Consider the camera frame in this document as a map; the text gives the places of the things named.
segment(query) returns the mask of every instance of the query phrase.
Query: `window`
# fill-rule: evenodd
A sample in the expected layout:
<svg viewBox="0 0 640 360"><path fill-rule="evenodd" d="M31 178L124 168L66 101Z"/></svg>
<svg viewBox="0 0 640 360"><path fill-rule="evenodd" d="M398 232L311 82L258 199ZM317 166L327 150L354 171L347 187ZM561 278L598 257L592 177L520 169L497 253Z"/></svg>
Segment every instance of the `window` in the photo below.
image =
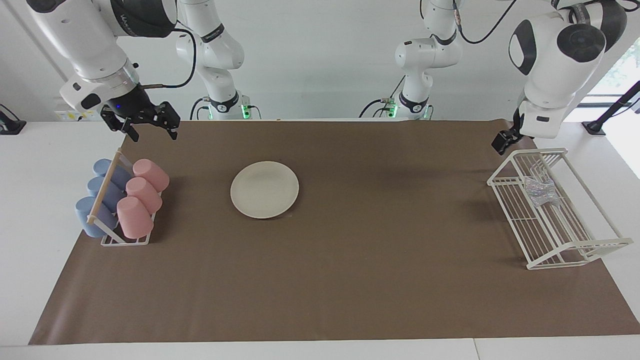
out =
<svg viewBox="0 0 640 360"><path fill-rule="evenodd" d="M611 67L609 72L582 100L583 103L614 103L640 79L640 38Z"/></svg>

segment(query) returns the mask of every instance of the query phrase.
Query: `white wall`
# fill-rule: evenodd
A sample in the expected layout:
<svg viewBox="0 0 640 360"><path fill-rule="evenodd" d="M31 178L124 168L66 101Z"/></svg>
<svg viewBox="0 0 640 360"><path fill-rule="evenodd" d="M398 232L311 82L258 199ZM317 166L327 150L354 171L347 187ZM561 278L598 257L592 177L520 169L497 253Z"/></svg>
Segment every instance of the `white wall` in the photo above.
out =
<svg viewBox="0 0 640 360"><path fill-rule="evenodd" d="M0 1L0 102L22 120L56 120L63 79L24 30L23 17L14 16L14 2Z"/></svg>
<svg viewBox="0 0 640 360"><path fill-rule="evenodd" d="M4 1L15 1L18 11L28 15L25 3ZM357 116L370 100L388 96L403 75L393 59L396 46L426 34L418 0L218 0L216 4L227 30L246 53L243 67L233 71L236 85L266 118ZM465 34L471 39L483 36L507 5L467 1L461 11ZM517 2L492 37L480 45L465 45L461 63L434 70L434 119L510 118L525 78L509 61L509 38L522 19L550 10L544 1ZM630 14L625 35L605 55L581 95L640 36L639 20L640 12ZM8 31L4 24L0 27L3 33ZM190 70L175 54L176 38L121 38L118 43L141 65L143 83L176 84ZM68 69L66 63L61 67ZM33 90L33 84L26 86ZM206 94L198 78L186 88L149 92L155 102L170 101L183 117L188 117L193 101Z"/></svg>

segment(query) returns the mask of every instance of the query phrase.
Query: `blue cup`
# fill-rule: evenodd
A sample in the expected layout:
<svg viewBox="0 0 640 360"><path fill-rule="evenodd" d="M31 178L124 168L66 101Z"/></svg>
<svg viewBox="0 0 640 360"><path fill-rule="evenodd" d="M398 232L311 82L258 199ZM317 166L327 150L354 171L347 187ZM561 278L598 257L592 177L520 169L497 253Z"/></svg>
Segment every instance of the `blue cup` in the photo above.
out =
<svg viewBox="0 0 640 360"><path fill-rule="evenodd" d="M89 216L89 213L91 213L91 207L93 206L94 202L95 197L92 196L83 197L82 199L80 199L76 203L76 215L78 216L78 219L80 219L82 228L88 236L92 238L101 238L106 235L106 233L102 231L101 228L97 227L97 225L89 225L86 222L86 217ZM111 230L116 228L118 221L116 220L116 217L114 217L109 212L109 209L107 209L104 204L100 204L100 209L98 210L97 217L98 219L100 219L100 221L104 222L104 224L107 225Z"/></svg>
<svg viewBox="0 0 640 360"><path fill-rule="evenodd" d="M89 195L92 197L98 197L98 192L100 191L100 187L104 182L104 176L94 177L89 180L89 183L86 185L86 189L89 192ZM115 213L118 209L118 201L124 199L124 193L120 190L114 183L111 181L107 184L107 191L104 193L104 198L102 198L102 203L109 209L110 212Z"/></svg>
<svg viewBox="0 0 640 360"><path fill-rule="evenodd" d="M107 170L109 170L109 166L111 166L111 160L100 159L93 164L93 173L96 176L104 177L107 174ZM124 191L127 188L127 182L132 178L133 176L128 171L120 165L117 165L113 172L113 176L111 176L111 182L120 190Z"/></svg>

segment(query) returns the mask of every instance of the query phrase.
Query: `green led light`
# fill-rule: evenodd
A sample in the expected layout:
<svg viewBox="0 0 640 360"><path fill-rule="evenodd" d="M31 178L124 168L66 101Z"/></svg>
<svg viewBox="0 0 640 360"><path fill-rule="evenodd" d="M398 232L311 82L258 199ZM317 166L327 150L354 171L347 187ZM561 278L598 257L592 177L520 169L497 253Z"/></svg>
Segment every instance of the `green led light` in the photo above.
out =
<svg viewBox="0 0 640 360"><path fill-rule="evenodd" d="M249 110L249 107L247 107L247 105L242 105L242 112L245 119L251 117L251 110Z"/></svg>
<svg viewBox="0 0 640 360"><path fill-rule="evenodd" d="M391 110L389 110L389 112L387 113L387 116L389 117L396 117L396 111L398 110L398 105L394 104L394 107L391 108Z"/></svg>
<svg viewBox="0 0 640 360"><path fill-rule="evenodd" d="M433 115L433 106L427 105L427 110L424 112L422 116L423 119L431 120L431 116Z"/></svg>

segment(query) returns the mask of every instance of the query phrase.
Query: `dish rack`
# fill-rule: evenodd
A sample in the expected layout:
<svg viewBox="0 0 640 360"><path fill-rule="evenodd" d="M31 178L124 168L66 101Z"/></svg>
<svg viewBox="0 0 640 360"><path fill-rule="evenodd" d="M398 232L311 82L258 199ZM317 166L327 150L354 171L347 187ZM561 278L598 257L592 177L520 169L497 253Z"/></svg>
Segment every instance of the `dish rack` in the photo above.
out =
<svg viewBox="0 0 640 360"><path fill-rule="evenodd" d="M487 180L518 240L529 270L585 265L633 243L620 234L568 161L566 153L566 149L513 151ZM568 168L573 173L618 238L597 240L593 236L553 173L554 167ZM557 196L555 203L535 206L525 187L527 178L552 184Z"/></svg>
<svg viewBox="0 0 640 360"><path fill-rule="evenodd" d="M90 225L95 224L97 227L101 228L106 233L106 235L103 236L100 241L100 244L102 246L121 247L121 246L146 245L149 243L149 238L151 237L151 233L149 233L144 238L129 239L129 238L126 238L124 235L118 234L118 233L122 233L122 230L119 227L120 225L119 221L116 223L116 228L114 230L111 230L97 216L98 210L100 209L100 204L102 203L102 200L104 199L104 195L107 192L107 185L111 181L111 178L113 177L113 172L115 171L116 166L118 165L123 166L124 169L126 169L128 172L133 174L133 164L131 163L131 161L129 161L129 159L127 159L122 154L122 148L118 148L118 150L116 151L116 154L113 156L113 160L111 160L111 165L107 169L107 174L104 176L105 180L102 183L102 186L100 187L100 191L98 191L98 196L95 197L95 202L93 202L93 207L91 208L91 212L87 216L87 223L89 223ZM151 214L151 221L155 221L155 220L156 220L156 213L153 213Z"/></svg>

